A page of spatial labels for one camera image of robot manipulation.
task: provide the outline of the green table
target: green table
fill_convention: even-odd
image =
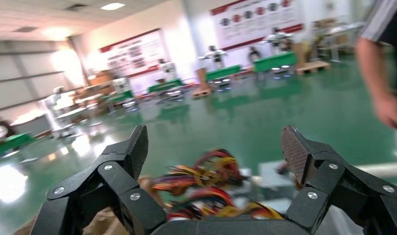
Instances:
[[[272,68],[280,68],[284,65],[294,65],[297,63],[295,53],[287,52],[281,55],[274,55],[255,61],[254,72],[262,72],[271,70]]]
[[[29,133],[10,136],[5,141],[0,142],[0,155],[12,148],[20,147],[33,141],[34,138]]]
[[[180,86],[184,86],[184,83],[179,78],[178,79],[173,79],[173,80],[165,82],[165,83],[160,83],[160,84],[156,84],[156,85],[150,86],[148,88],[148,93],[164,92],[166,90],[169,90],[169,89],[172,89],[172,88],[176,88],[176,87],[180,87]]]
[[[123,101],[126,99],[133,99],[134,96],[132,94],[132,91],[125,91],[125,92],[120,92],[120,93],[116,93],[116,94],[110,94],[107,96],[102,97],[102,100],[108,100],[110,102],[119,102],[119,101]]]
[[[240,70],[241,70],[241,66],[240,65],[235,65],[235,66],[231,66],[231,67],[228,67],[228,68],[216,70],[216,71],[213,71],[213,72],[208,72],[206,74],[206,80],[207,81],[211,81],[211,80],[214,80],[214,79],[227,77],[229,75],[233,75],[233,74],[239,73]]]

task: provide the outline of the banner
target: banner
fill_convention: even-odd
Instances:
[[[119,77],[138,76],[158,70],[158,59],[166,59],[159,29],[99,49],[108,67]]]
[[[210,11],[219,47],[224,50],[262,40],[272,28],[292,33],[303,29],[299,0],[238,0]]]

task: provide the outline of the bundle of wires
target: bundle of wires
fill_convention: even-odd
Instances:
[[[217,188],[199,189],[180,203],[173,203],[167,208],[168,220],[174,219],[205,219],[208,216],[221,218],[237,217],[248,214],[253,219],[284,219],[272,208],[257,202],[249,202],[244,210],[236,208],[230,196]]]
[[[242,176],[235,158],[227,150],[215,149],[204,154],[193,167],[174,167],[169,174],[155,179],[152,188],[179,196],[193,186],[222,187],[241,182]]]
[[[279,212],[257,202],[250,202],[243,214],[250,214],[253,219],[284,219]]]
[[[233,201],[223,190],[200,188],[191,197],[167,206],[168,219],[204,219],[215,215],[225,207],[233,207]]]

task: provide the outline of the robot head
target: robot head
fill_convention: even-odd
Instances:
[[[64,87],[56,87],[53,89],[54,94],[61,94],[64,92]]]

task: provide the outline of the striped shirt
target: striped shirt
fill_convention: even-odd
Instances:
[[[392,45],[397,63],[397,0],[375,0],[360,37]]]

